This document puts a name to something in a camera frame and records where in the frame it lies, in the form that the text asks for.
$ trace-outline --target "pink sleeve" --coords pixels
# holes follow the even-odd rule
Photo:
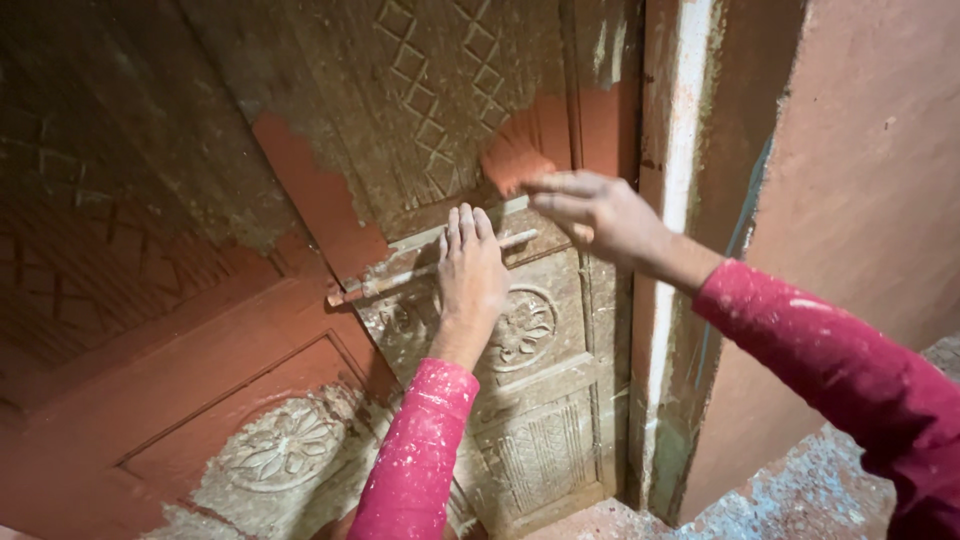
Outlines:
[[[864,470],[894,482],[889,538],[960,538],[960,386],[843,309],[734,260],[693,309],[852,435]]]
[[[442,538],[453,464],[480,383],[424,358],[360,496],[348,540]]]

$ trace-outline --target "right hand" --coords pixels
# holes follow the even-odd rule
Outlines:
[[[553,219],[577,247],[695,294],[723,258],[663,225],[623,179],[590,171],[522,183],[530,206]]]
[[[619,178],[567,171],[528,180],[530,206],[553,219],[577,244],[622,266],[663,265],[673,233]]]

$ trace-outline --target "finger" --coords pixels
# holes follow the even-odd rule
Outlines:
[[[496,240],[496,234],[493,233],[493,223],[490,217],[483,209],[473,209],[473,221],[477,224],[477,237],[481,240]]]
[[[573,245],[578,248],[586,249],[593,243],[593,227],[590,225],[584,225],[582,223],[558,223],[557,227],[569,236]]]
[[[554,221],[595,224],[593,203],[587,199],[557,193],[537,193],[530,198],[530,207]]]
[[[450,215],[446,221],[446,241],[450,252],[460,249],[460,211],[456,207],[450,209]]]
[[[574,197],[592,197],[605,185],[604,177],[585,172],[564,171],[521,180],[522,185],[531,193],[562,193]]]
[[[440,233],[440,262],[444,262],[446,260],[446,252],[447,252],[446,231],[443,231],[442,233]]]
[[[467,203],[460,205],[460,236],[464,243],[477,239],[476,224],[473,223],[473,209]]]

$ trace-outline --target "pink wall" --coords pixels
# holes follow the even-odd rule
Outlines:
[[[747,261],[920,350],[960,329],[960,3],[811,0]],[[724,345],[681,509],[823,422]]]
[[[0,540],[37,540],[33,536],[28,536],[22,532],[17,532],[11,528],[0,525]]]

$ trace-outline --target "wrist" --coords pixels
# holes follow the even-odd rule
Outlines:
[[[491,331],[492,327],[484,332],[455,315],[444,313],[430,345],[429,355],[473,371],[487,346]]]
[[[693,298],[724,257],[681,233],[672,233],[662,256],[650,268],[653,278]]]

